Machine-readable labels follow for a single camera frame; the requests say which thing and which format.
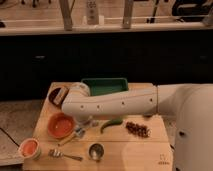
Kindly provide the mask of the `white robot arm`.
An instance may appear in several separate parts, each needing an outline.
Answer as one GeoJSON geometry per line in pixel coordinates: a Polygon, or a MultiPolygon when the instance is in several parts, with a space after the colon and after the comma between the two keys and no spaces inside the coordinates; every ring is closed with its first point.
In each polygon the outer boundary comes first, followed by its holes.
{"type": "Polygon", "coordinates": [[[169,84],[92,96],[74,83],[62,111],[80,123],[99,115],[176,117],[172,171],[213,171],[213,84],[169,84]]]}

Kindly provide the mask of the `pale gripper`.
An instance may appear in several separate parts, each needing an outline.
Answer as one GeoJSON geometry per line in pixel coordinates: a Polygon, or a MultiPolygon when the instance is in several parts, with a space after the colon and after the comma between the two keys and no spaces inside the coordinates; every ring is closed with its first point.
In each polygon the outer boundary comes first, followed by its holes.
{"type": "Polygon", "coordinates": [[[93,119],[89,118],[85,123],[78,123],[74,128],[77,137],[82,138],[85,132],[92,127],[93,119]]]}

